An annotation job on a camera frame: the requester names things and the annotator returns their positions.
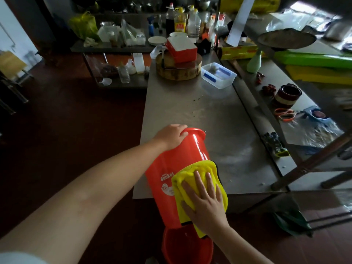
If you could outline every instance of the green plastic bag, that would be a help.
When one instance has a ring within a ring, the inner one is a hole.
[[[99,41],[97,35],[98,28],[96,27],[95,17],[89,11],[84,14],[74,16],[69,20],[69,25],[78,38],[85,40],[87,37]]]

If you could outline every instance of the bucket logo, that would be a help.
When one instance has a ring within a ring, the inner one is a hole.
[[[166,183],[163,184],[163,186],[161,187],[161,190],[163,190],[164,194],[166,195],[170,195],[170,196],[174,196],[174,189],[172,186],[168,186]]]
[[[166,179],[171,178],[173,176],[174,176],[173,172],[170,174],[165,173],[163,176],[160,177],[160,179],[161,179],[161,181],[165,181]]]

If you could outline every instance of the yellow board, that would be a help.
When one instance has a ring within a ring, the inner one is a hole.
[[[13,79],[17,73],[22,71],[26,66],[26,63],[24,63],[10,51],[6,51],[0,54],[0,71],[8,79]]]
[[[352,85],[351,69],[287,65],[286,70],[293,80]]]
[[[220,0],[221,13],[238,12],[243,0]],[[251,13],[273,13],[278,10],[280,0],[255,0]]]
[[[218,50],[220,60],[231,60],[231,59],[248,59],[252,58],[258,50],[258,46],[237,46],[237,47],[221,47]]]

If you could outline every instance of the yellow cloth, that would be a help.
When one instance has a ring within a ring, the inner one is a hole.
[[[186,204],[189,205],[193,210],[195,210],[195,207],[191,199],[186,194],[186,191],[183,189],[181,183],[183,181],[188,182],[188,184],[193,188],[193,190],[197,193],[197,195],[199,195],[199,190],[197,188],[196,180],[194,178],[194,172],[196,170],[199,172],[200,178],[202,179],[202,182],[204,183],[204,186],[206,189],[208,189],[208,184],[207,184],[207,179],[205,177],[205,174],[208,172],[210,173],[210,175],[212,176],[212,181],[214,186],[217,184],[220,188],[220,191],[222,193],[223,207],[225,211],[227,210],[228,199],[227,199],[226,192],[223,189],[220,183],[220,180],[218,178],[217,166],[211,160],[202,160],[180,170],[171,179],[174,193],[175,193],[178,217],[182,225],[186,222],[190,222],[191,219],[187,216],[187,214],[183,210],[183,207],[181,206],[181,202],[185,201]],[[194,228],[197,231],[199,238],[203,238],[205,236],[205,234],[201,230],[199,230],[196,226],[194,226]]]

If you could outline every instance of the finger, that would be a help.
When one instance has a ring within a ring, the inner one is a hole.
[[[214,184],[212,181],[212,176],[210,175],[209,172],[207,172],[205,174],[205,177],[207,178],[207,184],[208,184],[208,195],[210,196],[210,198],[215,198],[215,188],[214,188]]]
[[[185,201],[181,202],[181,206],[183,207],[183,210],[187,216],[191,219],[191,221],[193,221],[196,216],[196,213],[193,211],[193,209],[187,205]]]
[[[196,185],[199,190],[200,197],[202,199],[206,199],[209,195],[207,193],[207,190],[205,189],[205,186],[204,186],[202,179],[200,178],[199,172],[197,170],[194,172],[194,178],[196,180]]]
[[[182,182],[182,187],[186,191],[186,194],[191,199],[193,204],[197,204],[200,201],[200,197],[196,194],[196,192],[192,189],[192,187],[186,182]]]
[[[217,200],[222,203],[222,193],[220,191],[219,185],[216,185],[216,188],[217,188],[217,190],[216,190],[215,194],[217,196]]]
[[[179,137],[181,142],[183,141],[184,138],[187,137],[187,135],[188,135],[188,132],[184,132],[184,133],[181,134],[181,136]]]
[[[178,130],[181,133],[184,129],[186,129],[188,126],[187,125],[179,125]]]

